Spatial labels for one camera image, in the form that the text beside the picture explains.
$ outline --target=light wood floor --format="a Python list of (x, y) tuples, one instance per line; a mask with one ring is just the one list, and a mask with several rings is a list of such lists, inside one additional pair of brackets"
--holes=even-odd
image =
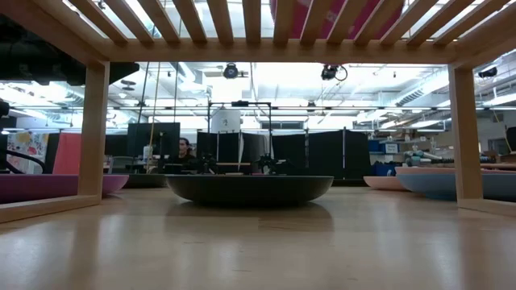
[(168, 189), (0, 224), (0, 289), (511, 289), (516, 220), (332, 188), (298, 209), (207, 209)]

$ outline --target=white cylinder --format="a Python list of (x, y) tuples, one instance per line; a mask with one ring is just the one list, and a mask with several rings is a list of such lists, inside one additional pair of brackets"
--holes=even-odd
[(219, 110), (211, 117), (212, 133), (237, 133), (240, 131), (240, 110)]

